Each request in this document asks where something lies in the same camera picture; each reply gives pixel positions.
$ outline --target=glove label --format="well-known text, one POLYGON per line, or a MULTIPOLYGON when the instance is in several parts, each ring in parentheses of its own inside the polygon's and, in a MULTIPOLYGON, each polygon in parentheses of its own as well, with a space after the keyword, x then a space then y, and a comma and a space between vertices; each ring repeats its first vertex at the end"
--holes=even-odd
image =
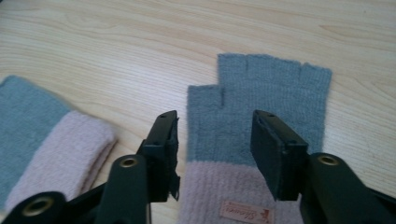
POLYGON ((268 208, 224 201, 220 216, 252 224, 274 224, 274 211, 268 208))

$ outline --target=folded glove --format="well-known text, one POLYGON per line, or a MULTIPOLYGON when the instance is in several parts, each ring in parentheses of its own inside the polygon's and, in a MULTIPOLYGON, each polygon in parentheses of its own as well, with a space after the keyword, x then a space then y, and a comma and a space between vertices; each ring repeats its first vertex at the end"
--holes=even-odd
POLYGON ((0 203, 8 211, 39 192, 70 200, 89 190, 116 141, 109 124, 15 76, 0 85, 0 122, 0 203))

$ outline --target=pink knit cuff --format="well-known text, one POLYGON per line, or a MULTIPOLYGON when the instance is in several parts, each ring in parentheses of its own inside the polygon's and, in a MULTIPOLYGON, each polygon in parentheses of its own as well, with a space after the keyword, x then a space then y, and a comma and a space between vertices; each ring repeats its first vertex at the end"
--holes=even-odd
POLYGON ((33 156, 8 195, 6 209, 43 191, 60 191, 67 200, 88 191, 115 142, 107 123, 69 112, 33 156))
POLYGON ((178 220, 180 224, 261 223, 249 222, 248 217, 245 222, 228 218, 227 215, 232 216, 232 213, 236 213, 236 217, 248 213, 248 210, 238 210, 238 204, 242 204, 239 207, 251 205, 271 210, 276 224, 303 223, 299 202, 275 202, 264 177, 256 167, 227 162, 191 161, 187 163, 182 195, 178 220), (224 214, 227 202, 233 202, 237 206, 229 209, 229 214, 224 214))

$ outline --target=light wood tabletop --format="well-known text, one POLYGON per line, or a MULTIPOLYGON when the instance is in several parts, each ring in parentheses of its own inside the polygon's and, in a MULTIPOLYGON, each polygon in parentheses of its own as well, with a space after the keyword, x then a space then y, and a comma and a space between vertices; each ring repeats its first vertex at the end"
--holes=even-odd
MULTIPOLYGON (((395 12, 394 0, 4 0, 0 80, 26 77, 115 127, 119 141, 97 186, 174 109, 183 178, 187 88, 217 83, 219 53, 328 67, 324 151, 396 197, 395 12)), ((153 223, 176 223, 180 206, 153 204, 153 223)))

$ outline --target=wooden table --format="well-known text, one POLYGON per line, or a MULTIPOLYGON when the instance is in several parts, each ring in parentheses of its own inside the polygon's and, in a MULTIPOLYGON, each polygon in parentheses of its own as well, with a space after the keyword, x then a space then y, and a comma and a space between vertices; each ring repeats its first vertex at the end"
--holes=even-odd
MULTIPOLYGON (((395 12, 392 0, 4 0, 0 80, 26 77, 116 127, 119 142, 96 186, 173 109, 183 176, 186 90, 217 83, 219 53, 328 67, 324 151, 347 161, 368 187, 396 197, 395 12)), ((154 204, 153 223, 176 223, 179 207, 154 204)))

